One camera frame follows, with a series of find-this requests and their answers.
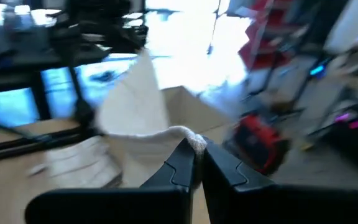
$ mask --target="white fabric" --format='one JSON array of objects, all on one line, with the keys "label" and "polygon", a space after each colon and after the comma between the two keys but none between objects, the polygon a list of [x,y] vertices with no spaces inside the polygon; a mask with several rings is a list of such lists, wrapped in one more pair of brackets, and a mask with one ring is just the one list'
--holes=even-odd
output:
[{"label": "white fabric", "polygon": [[96,116],[99,129],[110,135],[114,147],[125,152],[125,187],[142,185],[183,138],[201,157],[206,147],[204,139],[186,127],[169,127],[169,123],[150,54],[143,50],[125,77],[110,90]]},{"label": "white fabric", "polygon": [[358,0],[350,0],[334,25],[324,46],[335,54],[349,50],[358,38]]}]

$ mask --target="blue light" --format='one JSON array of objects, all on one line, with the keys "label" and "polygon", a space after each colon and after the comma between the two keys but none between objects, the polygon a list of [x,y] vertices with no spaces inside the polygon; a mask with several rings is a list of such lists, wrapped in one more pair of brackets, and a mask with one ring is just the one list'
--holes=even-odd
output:
[{"label": "blue light", "polygon": [[310,75],[316,75],[317,73],[321,72],[324,70],[324,66],[320,65],[317,68],[313,69],[312,71],[310,71]]}]

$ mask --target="floor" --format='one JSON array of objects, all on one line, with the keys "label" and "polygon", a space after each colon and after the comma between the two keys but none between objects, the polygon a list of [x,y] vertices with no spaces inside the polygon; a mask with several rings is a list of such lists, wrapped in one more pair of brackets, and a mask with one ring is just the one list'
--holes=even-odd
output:
[{"label": "floor", "polygon": [[[249,89],[257,88],[266,72],[262,70],[248,74],[237,55],[239,47],[248,41],[244,30],[249,20],[225,15],[220,17],[213,35],[214,51],[211,55],[207,55],[214,22],[212,12],[215,7],[209,6],[209,2],[216,1],[198,1],[198,4],[204,4],[205,10],[197,13],[195,7],[190,7],[193,1],[183,1],[183,5],[178,2],[182,1],[148,0],[148,7],[151,8],[178,11],[188,9],[186,12],[175,12],[170,16],[157,12],[146,15],[147,25],[150,27],[147,47],[155,57],[153,62],[158,84],[161,89],[185,85],[199,94],[202,99],[236,119],[247,108],[241,99],[246,96]],[[92,76],[105,71],[120,75],[134,63],[135,55],[111,55],[110,59],[112,61],[80,67],[80,80],[86,98],[94,105],[103,101],[108,90],[114,85],[114,81],[95,82]],[[300,81],[302,77],[299,75],[291,77],[290,74],[300,72],[305,71],[290,72],[287,78],[276,76],[278,78],[273,83],[285,84],[286,80],[290,80],[283,90],[286,93],[294,92],[294,86],[297,85],[295,82]],[[249,75],[252,75],[252,83],[246,86],[243,81]],[[44,71],[43,76],[53,116],[62,118],[71,115],[75,96],[67,70],[65,68],[47,70]],[[358,188],[358,169],[350,166],[334,151],[323,147],[310,152],[299,150],[303,142],[302,133],[316,123],[324,107],[335,97],[339,88],[340,86],[325,84],[311,85],[300,102],[300,105],[309,106],[308,111],[299,121],[289,120],[282,124],[286,130],[285,134],[292,136],[294,143],[287,160],[272,176],[274,181],[286,184]],[[0,122],[18,126],[33,123],[37,117],[30,90],[0,93]]]}]

